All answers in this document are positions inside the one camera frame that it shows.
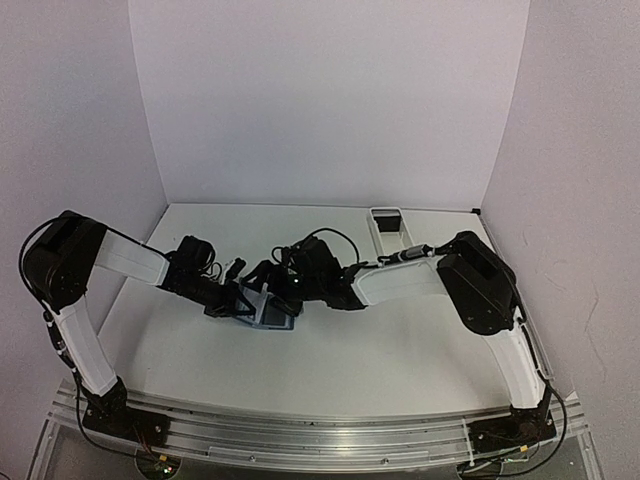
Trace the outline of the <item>blue card holder wallet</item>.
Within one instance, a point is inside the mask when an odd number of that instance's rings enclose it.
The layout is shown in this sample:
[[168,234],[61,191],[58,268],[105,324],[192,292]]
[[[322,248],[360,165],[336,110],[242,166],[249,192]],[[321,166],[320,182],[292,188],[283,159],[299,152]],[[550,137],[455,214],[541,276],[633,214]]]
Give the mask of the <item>blue card holder wallet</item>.
[[240,296],[235,303],[232,317],[252,328],[272,331],[291,331],[295,317],[277,304],[276,296],[266,282],[239,283]]

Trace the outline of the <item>black VIP card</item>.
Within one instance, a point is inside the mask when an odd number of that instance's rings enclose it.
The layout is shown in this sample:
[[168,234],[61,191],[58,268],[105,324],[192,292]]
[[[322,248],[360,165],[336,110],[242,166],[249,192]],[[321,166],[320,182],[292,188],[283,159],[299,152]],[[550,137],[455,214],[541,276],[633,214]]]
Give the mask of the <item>black VIP card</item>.
[[269,330],[291,330],[292,317],[268,305],[263,312],[262,326]]

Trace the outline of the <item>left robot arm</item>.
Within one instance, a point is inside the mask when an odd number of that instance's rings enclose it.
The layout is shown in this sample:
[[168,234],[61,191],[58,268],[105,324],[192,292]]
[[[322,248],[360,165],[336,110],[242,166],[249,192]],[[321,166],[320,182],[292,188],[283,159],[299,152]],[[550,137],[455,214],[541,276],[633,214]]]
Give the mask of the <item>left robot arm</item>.
[[85,389],[108,395],[119,378],[89,319],[86,293],[92,273],[101,268],[202,305],[222,316],[256,313],[233,279],[212,279],[213,246],[184,237],[168,253],[145,245],[112,227],[64,211],[36,228],[19,253],[19,272],[43,307],[55,340],[63,343],[71,369]]

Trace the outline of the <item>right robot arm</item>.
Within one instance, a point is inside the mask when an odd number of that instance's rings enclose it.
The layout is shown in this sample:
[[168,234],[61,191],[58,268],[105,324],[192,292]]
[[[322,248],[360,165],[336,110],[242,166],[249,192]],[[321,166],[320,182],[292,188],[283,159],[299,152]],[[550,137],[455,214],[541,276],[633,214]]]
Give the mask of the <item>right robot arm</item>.
[[311,301],[360,311],[403,298],[445,295],[463,325],[484,337],[512,407],[530,410],[541,404],[548,388],[524,331],[515,275],[474,232],[459,232],[441,246],[415,245],[349,266],[340,264],[317,233],[276,252],[242,279],[243,287],[271,294],[292,316]]

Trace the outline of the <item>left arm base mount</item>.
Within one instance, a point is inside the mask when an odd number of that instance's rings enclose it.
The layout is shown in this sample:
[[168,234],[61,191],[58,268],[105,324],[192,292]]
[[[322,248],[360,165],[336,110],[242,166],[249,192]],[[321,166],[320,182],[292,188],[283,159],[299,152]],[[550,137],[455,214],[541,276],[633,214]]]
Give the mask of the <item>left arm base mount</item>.
[[162,447],[166,444],[170,420],[167,415],[133,408],[128,405],[128,391],[117,376],[116,383],[104,394],[89,391],[79,381],[80,392],[87,402],[81,419],[84,429],[128,441],[141,446]]

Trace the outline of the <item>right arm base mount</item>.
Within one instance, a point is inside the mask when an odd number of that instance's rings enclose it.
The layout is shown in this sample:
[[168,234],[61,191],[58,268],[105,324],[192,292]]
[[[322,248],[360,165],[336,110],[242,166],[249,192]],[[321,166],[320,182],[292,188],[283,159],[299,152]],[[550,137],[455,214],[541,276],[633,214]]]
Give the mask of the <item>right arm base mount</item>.
[[556,436],[556,427],[549,412],[551,391],[546,387],[538,406],[519,409],[513,406],[506,416],[476,420],[468,425],[474,453],[531,447]]

